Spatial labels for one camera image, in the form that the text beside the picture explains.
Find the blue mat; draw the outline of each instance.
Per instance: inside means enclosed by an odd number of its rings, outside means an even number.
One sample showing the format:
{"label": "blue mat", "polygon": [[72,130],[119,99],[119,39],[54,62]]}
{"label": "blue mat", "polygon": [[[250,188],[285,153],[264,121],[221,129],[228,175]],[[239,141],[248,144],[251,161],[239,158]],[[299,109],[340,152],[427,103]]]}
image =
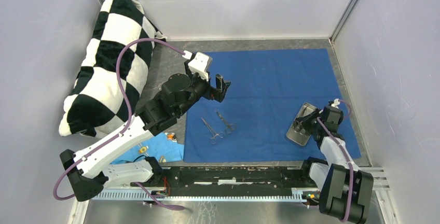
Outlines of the blue mat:
{"label": "blue mat", "polygon": [[[311,138],[306,146],[291,143],[286,132],[301,105],[323,108],[342,98],[325,49],[209,52],[211,77],[230,80],[222,103],[201,99],[187,113],[184,161],[255,162],[324,158]],[[237,125],[212,145],[201,117],[217,132],[225,125],[214,110]],[[350,120],[339,127],[352,158],[359,158]]]}

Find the surgical scissors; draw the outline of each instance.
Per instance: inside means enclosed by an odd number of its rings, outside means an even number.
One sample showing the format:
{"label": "surgical scissors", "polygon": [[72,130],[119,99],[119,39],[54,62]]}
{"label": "surgical scissors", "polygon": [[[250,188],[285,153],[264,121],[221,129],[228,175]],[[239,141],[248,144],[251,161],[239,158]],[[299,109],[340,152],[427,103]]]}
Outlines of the surgical scissors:
{"label": "surgical scissors", "polygon": [[212,127],[210,125],[208,125],[208,123],[203,118],[202,118],[202,120],[203,120],[203,123],[205,123],[205,125],[207,126],[208,130],[211,132],[212,138],[209,139],[209,142],[211,142],[211,144],[215,145],[215,143],[216,143],[215,137],[217,137],[217,136],[219,136],[220,138],[225,137],[225,134],[223,132],[216,133],[214,131],[214,129],[212,129]]}
{"label": "surgical scissors", "polygon": [[226,125],[226,129],[225,132],[227,134],[231,133],[233,130],[235,130],[237,128],[237,126],[235,124],[229,124],[224,118],[223,116],[217,112],[217,110],[215,110],[215,113],[217,113],[217,115],[220,117],[220,119],[223,121],[223,123]]}

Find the checkered pillow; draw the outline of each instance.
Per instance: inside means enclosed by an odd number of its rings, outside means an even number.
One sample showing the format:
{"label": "checkered pillow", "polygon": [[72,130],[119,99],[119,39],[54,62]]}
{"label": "checkered pillow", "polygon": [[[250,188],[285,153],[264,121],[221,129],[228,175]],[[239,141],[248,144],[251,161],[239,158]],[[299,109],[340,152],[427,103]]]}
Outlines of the checkered pillow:
{"label": "checkered pillow", "polygon": [[[105,0],[74,88],[64,100],[61,136],[80,133],[102,138],[128,120],[116,80],[116,60],[125,45],[145,37],[165,40],[138,1]],[[133,112],[147,81],[154,46],[154,42],[133,45],[122,57],[120,74]]]}

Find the white wall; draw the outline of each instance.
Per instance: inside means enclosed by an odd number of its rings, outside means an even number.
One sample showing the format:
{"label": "white wall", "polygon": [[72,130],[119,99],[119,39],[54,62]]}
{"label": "white wall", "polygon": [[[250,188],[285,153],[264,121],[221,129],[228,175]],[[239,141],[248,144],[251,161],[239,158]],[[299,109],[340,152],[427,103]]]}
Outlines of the white wall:
{"label": "white wall", "polygon": [[329,37],[350,0],[139,0],[171,39]]}
{"label": "white wall", "polygon": [[[52,188],[59,154],[93,139],[60,137],[64,97],[85,56],[97,0],[0,0],[0,223],[66,223]],[[67,180],[59,194],[72,193]]]}
{"label": "white wall", "polygon": [[360,0],[336,53],[402,223],[438,223],[439,0]]}

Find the yellow object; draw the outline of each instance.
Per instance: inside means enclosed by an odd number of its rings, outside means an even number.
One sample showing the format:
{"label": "yellow object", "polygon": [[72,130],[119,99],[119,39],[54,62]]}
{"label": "yellow object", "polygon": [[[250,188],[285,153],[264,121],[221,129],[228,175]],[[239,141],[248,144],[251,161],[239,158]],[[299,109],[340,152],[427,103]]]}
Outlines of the yellow object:
{"label": "yellow object", "polygon": [[144,153],[146,151],[147,151],[147,147],[144,146],[139,150],[139,154]]}

